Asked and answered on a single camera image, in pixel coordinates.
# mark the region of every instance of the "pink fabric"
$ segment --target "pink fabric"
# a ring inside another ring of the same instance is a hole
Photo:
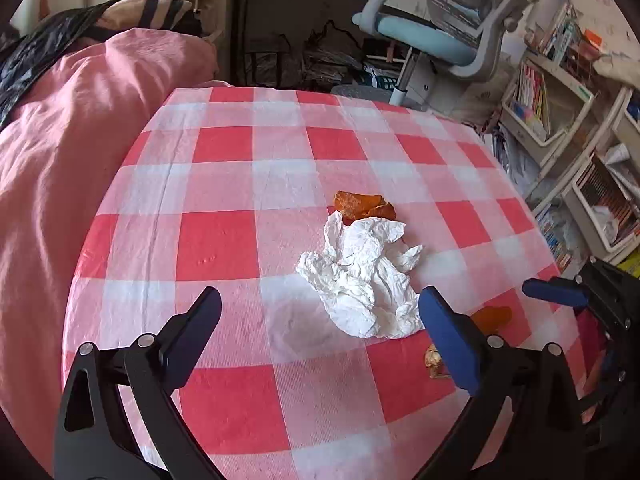
[[[50,467],[65,305],[82,243],[132,143],[213,48],[132,29],[61,58],[0,132],[0,404]]]
[[[511,307],[502,336],[526,348],[557,342],[582,384],[572,309],[520,290],[532,276],[556,276],[554,258],[470,128],[267,88],[177,90],[138,137],[78,261],[66,371],[82,342],[128,346],[212,285],[222,318],[174,401],[227,478],[412,478],[467,395],[430,378],[425,331],[401,340],[347,336],[296,273],[303,251],[322,249],[341,189],[384,195],[407,224],[404,240],[425,245],[410,273],[416,291],[435,285],[457,312]],[[130,392],[124,402],[152,457]]]

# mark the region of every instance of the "pink blanket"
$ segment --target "pink blanket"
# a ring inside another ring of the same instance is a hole
[[[0,132],[0,404],[49,469],[65,305],[86,233],[164,99],[215,67],[202,40],[135,28],[60,59]]]

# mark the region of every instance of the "metal pin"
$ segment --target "metal pin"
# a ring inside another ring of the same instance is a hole
[[[82,343],[78,351],[80,355],[89,355],[94,351],[94,345],[93,343]]]
[[[546,349],[549,350],[549,353],[552,355],[555,355],[555,356],[562,355],[562,349],[560,348],[560,345],[557,345],[556,343],[549,343]]]
[[[143,334],[138,338],[138,346],[140,348],[146,348],[151,346],[155,340],[156,338],[153,334]]]
[[[491,335],[486,339],[491,348],[502,348],[504,346],[504,339],[499,335]]]

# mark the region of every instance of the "white tissue paper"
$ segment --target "white tissue paper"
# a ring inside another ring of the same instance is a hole
[[[343,332],[395,339],[423,329],[418,294],[404,274],[417,265],[422,245],[409,249],[400,239],[404,227],[384,218],[346,227],[336,211],[324,226],[324,251],[300,256],[296,271]]]

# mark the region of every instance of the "tablecloth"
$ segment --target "tablecloth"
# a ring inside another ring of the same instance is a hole
[[[295,273],[321,250],[334,194],[382,194],[423,244],[410,273],[457,312],[510,306],[512,345],[565,350],[584,381],[570,308],[526,298],[557,269],[534,219],[466,126],[311,92],[179,89],[142,132],[95,217],[66,314],[64,372],[78,346],[128,346],[184,312],[206,285],[222,319],[174,394],[231,479],[410,479],[468,399],[424,367],[425,331],[347,336]],[[146,456],[130,394],[127,410]]]

